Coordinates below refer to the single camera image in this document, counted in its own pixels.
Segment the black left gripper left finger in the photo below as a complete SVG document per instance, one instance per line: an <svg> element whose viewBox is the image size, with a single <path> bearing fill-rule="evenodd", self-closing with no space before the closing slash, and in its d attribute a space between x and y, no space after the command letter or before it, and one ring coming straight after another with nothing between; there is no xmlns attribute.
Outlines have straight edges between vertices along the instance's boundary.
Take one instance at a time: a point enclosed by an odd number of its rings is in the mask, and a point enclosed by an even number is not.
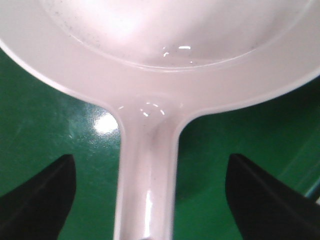
<svg viewBox="0 0 320 240"><path fill-rule="evenodd" d="M76 194L76 167L65 154L0 198L2 240L56 240Z"/></svg>

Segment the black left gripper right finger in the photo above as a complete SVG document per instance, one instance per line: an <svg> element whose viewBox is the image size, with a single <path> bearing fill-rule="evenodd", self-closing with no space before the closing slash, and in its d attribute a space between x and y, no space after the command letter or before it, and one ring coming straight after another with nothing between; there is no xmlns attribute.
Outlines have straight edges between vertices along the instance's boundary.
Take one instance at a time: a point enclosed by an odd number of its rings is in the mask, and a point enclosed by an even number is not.
<svg viewBox="0 0 320 240"><path fill-rule="evenodd" d="M229 156L225 195L244 240L318 240L320 206L242 154Z"/></svg>

